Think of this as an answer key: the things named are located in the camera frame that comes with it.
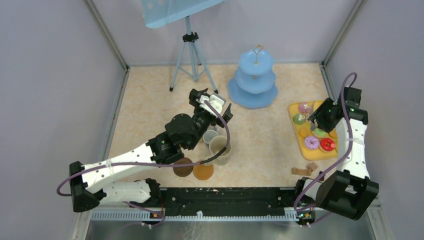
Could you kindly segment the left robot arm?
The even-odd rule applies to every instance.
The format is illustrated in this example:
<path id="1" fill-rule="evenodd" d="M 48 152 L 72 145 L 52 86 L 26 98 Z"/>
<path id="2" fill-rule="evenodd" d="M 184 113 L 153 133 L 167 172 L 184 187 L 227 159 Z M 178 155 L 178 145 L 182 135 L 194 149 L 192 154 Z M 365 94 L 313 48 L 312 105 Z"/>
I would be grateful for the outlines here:
<path id="1" fill-rule="evenodd" d="M 68 183 L 72 210 L 75 213 L 90 211 L 106 203 L 145 203 L 154 207 L 160 202 L 159 184 L 153 179 L 122 182 L 121 179 L 153 168 L 182 168 L 189 164 L 176 164 L 185 155 L 183 150 L 194 150 L 210 126 L 220 126 L 227 132 L 233 117 L 231 106 L 223 109 L 226 100 L 217 92 L 192 89 L 189 104 L 193 115 L 179 113 L 164 126 L 164 132 L 147 142 L 100 162 L 69 165 Z"/>

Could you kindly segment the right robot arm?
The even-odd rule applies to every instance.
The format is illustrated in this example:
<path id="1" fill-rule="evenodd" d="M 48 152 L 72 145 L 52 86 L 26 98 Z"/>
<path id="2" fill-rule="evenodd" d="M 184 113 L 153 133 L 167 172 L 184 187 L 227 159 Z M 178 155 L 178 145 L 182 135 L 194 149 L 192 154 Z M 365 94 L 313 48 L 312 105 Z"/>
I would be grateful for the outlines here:
<path id="1" fill-rule="evenodd" d="M 327 98 L 308 120 L 317 130 L 337 134 L 338 160 L 335 172 L 319 182 L 303 177 L 295 185 L 294 206 L 313 206 L 358 220 L 379 193 L 370 179 L 365 159 L 368 112 L 360 109 L 361 90 L 346 86 L 338 100 Z"/>

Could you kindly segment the purple donut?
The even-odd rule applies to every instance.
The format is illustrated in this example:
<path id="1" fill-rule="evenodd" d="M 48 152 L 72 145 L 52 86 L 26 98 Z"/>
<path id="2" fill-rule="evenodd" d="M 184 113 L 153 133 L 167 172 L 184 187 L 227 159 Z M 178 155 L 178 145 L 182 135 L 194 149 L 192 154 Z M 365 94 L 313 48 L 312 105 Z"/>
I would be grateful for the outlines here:
<path id="1" fill-rule="evenodd" d="M 308 135 L 304 138 L 303 145 L 307 150 L 317 150 L 320 147 L 320 139 L 314 135 Z"/>

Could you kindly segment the metal tongs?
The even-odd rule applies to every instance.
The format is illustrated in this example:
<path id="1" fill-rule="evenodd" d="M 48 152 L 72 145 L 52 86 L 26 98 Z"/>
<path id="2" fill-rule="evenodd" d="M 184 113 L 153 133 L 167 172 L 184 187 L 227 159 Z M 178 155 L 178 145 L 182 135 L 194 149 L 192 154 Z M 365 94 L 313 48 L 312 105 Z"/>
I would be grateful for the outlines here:
<path id="1" fill-rule="evenodd" d="M 317 128 L 317 126 L 318 126 L 318 123 L 315 120 L 312 121 L 310 125 L 310 130 L 314 131 Z"/>

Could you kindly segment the red donut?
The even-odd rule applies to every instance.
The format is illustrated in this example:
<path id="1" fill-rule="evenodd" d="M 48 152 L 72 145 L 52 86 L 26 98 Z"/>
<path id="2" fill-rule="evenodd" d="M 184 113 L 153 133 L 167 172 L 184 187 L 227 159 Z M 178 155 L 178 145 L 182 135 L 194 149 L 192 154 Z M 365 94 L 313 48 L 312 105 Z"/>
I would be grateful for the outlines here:
<path id="1" fill-rule="evenodd" d="M 319 141 L 319 149 L 325 153 L 332 152 L 336 148 L 336 143 L 331 138 L 325 137 Z"/>

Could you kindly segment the green donut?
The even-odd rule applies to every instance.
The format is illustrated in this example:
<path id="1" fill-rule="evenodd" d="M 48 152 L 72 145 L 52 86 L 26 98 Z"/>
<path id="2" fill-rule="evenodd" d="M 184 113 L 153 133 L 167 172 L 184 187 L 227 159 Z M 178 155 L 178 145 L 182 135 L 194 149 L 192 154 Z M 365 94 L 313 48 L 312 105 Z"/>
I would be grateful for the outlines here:
<path id="1" fill-rule="evenodd" d="M 319 128 L 315 128 L 312 131 L 312 134 L 319 139 L 327 138 L 329 136 L 327 132 L 325 132 L 325 131 L 323 131 Z"/>

